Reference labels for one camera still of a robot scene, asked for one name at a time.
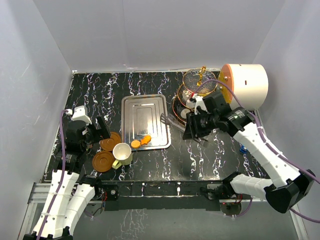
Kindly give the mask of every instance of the coffee mug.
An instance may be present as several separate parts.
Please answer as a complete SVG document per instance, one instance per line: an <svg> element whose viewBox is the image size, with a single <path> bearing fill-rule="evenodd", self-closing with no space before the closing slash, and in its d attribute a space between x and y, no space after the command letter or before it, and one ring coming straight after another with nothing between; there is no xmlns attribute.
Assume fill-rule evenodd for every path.
<svg viewBox="0 0 320 240"><path fill-rule="evenodd" d="M113 148L113 156L115 158L112 167L118 169L122 165L129 165L132 162L131 147L126 143L118 143Z"/></svg>

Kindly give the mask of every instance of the metal baking tray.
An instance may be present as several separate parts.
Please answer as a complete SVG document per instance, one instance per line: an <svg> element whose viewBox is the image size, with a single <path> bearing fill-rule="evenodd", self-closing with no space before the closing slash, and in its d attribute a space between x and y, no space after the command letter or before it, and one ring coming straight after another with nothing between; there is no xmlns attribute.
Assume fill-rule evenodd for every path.
<svg viewBox="0 0 320 240"><path fill-rule="evenodd" d="M147 145L133 151L165 149L171 145L170 128L160 121L161 114L168 115L166 97L162 94L126 96L121 106L122 142L129 144L151 136Z"/></svg>

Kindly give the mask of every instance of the tabletop surface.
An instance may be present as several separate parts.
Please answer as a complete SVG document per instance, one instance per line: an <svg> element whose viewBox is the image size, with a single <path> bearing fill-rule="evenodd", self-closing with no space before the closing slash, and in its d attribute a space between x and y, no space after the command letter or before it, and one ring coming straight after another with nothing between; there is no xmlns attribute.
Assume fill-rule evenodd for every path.
<svg viewBox="0 0 320 240"><path fill-rule="evenodd" d="M79 73L73 76L66 109L85 105L88 116L95 119L102 116L111 132L121 133L121 104L126 96L163 94L167 111L173 113L172 101L182 84L183 72L123 72L123 73ZM63 118L66 128L71 121ZM207 146L193 140L182 140L182 133L170 127L171 146L166 149L141 150L133 152L130 165L117 170L96 172L92 165L94 155L101 151L96 143L84 157L86 161L81 175L100 176L103 181L191 181L221 180L238 171L248 176L268 178L265 170L250 153L240 153L240 144L227 133L214 130L208 137ZM51 180L58 134L52 155L42 182Z"/></svg>

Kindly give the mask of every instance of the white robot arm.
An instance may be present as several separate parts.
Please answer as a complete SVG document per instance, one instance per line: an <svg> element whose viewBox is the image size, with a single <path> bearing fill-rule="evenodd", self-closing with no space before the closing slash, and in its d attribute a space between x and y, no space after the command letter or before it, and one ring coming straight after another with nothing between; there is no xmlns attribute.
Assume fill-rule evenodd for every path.
<svg viewBox="0 0 320 240"><path fill-rule="evenodd" d="M23 240L72 240L72 234L81 214L89 201L100 193L101 181L95 176L85 175L79 181L71 198L72 189L85 160L83 155L93 144L110 138L109 129L100 116L96 118L100 129L96 129L87 116L85 106L76 107L74 112L67 109L62 111L63 113L68 116L73 115L72 122L66 128L65 141L61 141L62 146L57 153L52 172L51 187L40 218L32 234L24 235ZM62 121L60 121L60 134L62 132L63 138L61 130Z"/></svg>
<svg viewBox="0 0 320 240"><path fill-rule="evenodd" d="M234 194L247 194L267 200L275 210L285 213L308 194L314 180L279 158L279 155L284 155L265 135L266 141L262 140L254 118L248 111L242 107L231 110L219 91L205 97L195 95L192 99L195 101L194 113L187 114L182 138L201 138L219 128L244 145L270 177L256 178L234 172L215 189L217 195L223 193L231 197ZM272 152L267 144L278 154Z"/></svg>

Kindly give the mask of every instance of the white wall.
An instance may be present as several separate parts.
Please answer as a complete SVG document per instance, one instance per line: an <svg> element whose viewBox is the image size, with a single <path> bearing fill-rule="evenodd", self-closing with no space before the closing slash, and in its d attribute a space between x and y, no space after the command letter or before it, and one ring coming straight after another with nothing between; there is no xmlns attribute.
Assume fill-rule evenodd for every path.
<svg viewBox="0 0 320 240"><path fill-rule="evenodd" d="M0 53L0 238L14 240L72 73L33 1L0 1Z"/></svg>
<svg viewBox="0 0 320 240"><path fill-rule="evenodd" d="M268 137L292 161L320 177L320 1L288 0L254 62L269 77L261 107ZM315 183L299 204L300 211L320 219ZM304 221L310 240L320 237L319 224Z"/></svg>
<svg viewBox="0 0 320 240"><path fill-rule="evenodd" d="M284 0L33 0L79 72L252 63Z"/></svg>

